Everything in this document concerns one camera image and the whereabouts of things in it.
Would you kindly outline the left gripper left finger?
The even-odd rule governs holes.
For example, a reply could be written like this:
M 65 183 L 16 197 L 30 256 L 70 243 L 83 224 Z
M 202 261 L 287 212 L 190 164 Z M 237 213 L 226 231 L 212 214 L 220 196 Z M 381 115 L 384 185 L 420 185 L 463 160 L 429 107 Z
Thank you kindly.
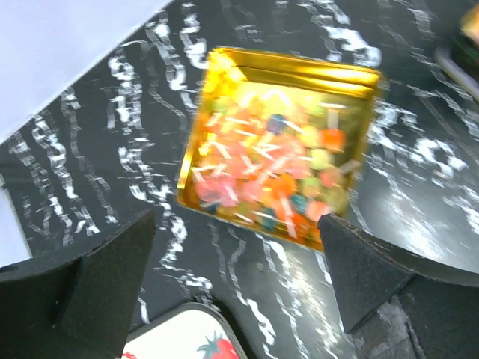
M 155 215 L 1 268 L 2 358 L 120 358 Z

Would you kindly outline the gold tin with lollipops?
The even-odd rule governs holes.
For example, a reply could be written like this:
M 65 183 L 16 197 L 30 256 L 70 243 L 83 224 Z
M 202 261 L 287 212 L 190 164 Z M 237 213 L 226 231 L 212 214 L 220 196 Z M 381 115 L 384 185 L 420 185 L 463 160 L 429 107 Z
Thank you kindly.
M 381 73 L 227 47 L 207 64 L 179 204 L 321 249 L 318 221 L 349 207 Z

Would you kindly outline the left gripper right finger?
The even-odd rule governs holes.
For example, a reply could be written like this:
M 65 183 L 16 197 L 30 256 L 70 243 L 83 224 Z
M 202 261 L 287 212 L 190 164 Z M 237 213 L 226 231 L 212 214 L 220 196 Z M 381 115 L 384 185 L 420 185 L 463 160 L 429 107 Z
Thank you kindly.
M 478 274 L 325 215 L 318 224 L 358 358 L 477 358 Z

